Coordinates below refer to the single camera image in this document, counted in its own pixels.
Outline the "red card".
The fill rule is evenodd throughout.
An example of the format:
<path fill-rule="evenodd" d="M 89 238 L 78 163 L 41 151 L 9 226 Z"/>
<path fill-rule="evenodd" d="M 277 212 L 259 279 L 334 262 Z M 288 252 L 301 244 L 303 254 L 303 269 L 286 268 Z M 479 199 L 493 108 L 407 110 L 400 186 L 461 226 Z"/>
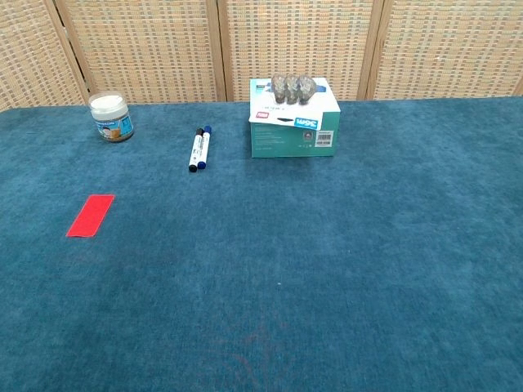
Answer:
<path fill-rule="evenodd" d="M 114 199 L 113 194 L 89 195 L 73 224 L 69 227 L 66 236 L 71 238 L 94 237 Z"/>

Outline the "blue velvet table cloth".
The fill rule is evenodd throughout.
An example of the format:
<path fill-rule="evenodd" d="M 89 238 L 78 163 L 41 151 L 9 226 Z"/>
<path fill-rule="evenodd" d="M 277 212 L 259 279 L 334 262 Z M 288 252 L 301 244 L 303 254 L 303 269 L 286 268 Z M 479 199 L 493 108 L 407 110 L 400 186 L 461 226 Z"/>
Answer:
<path fill-rule="evenodd" d="M 0 392 L 523 392 L 523 97 L 343 102 L 330 158 L 248 112 L 0 113 Z"/>

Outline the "teal and white cardboard box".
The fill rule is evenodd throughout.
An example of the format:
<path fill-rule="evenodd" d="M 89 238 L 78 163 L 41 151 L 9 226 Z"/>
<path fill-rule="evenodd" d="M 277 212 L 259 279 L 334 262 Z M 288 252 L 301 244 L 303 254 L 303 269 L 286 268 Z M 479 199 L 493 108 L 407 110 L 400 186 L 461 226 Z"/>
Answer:
<path fill-rule="evenodd" d="M 341 110 L 326 78 L 301 105 L 277 103 L 269 78 L 250 81 L 249 124 L 254 158 L 329 157 L 336 151 Z"/>

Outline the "white marker with blue cap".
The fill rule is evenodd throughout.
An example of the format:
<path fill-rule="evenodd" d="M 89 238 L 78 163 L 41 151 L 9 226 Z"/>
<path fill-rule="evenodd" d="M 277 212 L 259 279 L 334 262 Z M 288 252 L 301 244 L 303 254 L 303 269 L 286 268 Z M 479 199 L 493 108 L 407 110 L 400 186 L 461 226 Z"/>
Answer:
<path fill-rule="evenodd" d="M 208 150 L 209 150 L 211 134 L 212 134 L 212 128 L 209 125 L 205 126 L 203 128 L 199 161 L 197 163 L 197 168 L 199 170 L 203 170 L 207 166 Z"/>

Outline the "white marker with black cap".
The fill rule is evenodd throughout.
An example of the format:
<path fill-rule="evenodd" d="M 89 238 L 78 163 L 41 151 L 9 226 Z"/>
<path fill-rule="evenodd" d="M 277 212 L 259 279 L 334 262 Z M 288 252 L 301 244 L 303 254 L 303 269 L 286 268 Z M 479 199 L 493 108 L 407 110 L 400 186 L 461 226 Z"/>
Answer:
<path fill-rule="evenodd" d="M 191 154 L 190 154 L 190 161 L 189 161 L 189 172 L 196 172 L 198 170 L 198 163 L 201 155 L 201 147 L 202 147 L 202 139 L 203 139 L 203 128 L 198 128 L 196 130 Z"/>

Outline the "woven folding screen panel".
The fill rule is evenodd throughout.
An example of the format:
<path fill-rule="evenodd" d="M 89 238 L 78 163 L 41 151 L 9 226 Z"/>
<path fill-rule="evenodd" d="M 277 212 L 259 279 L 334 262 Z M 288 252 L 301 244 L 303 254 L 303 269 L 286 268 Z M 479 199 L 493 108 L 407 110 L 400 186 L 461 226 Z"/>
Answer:
<path fill-rule="evenodd" d="M 50 0 L 86 97 L 216 102 L 226 92 L 218 0 Z"/>
<path fill-rule="evenodd" d="M 393 0 L 205 0 L 217 98 L 248 99 L 273 74 L 328 79 L 339 100 L 370 100 Z"/>
<path fill-rule="evenodd" d="M 0 0 L 0 112 L 86 102 L 54 0 Z"/>
<path fill-rule="evenodd" d="M 523 96 L 523 0 L 378 0 L 366 100 Z"/>

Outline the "clear jar with white lid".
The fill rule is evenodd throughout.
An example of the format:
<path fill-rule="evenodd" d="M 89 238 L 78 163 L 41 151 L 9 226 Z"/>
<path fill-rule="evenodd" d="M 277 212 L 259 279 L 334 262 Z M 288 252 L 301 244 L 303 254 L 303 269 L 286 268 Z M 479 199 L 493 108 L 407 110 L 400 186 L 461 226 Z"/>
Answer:
<path fill-rule="evenodd" d="M 134 127 L 123 94 L 102 91 L 89 97 L 91 115 L 104 140 L 120 142 L 132 137 Z"/>

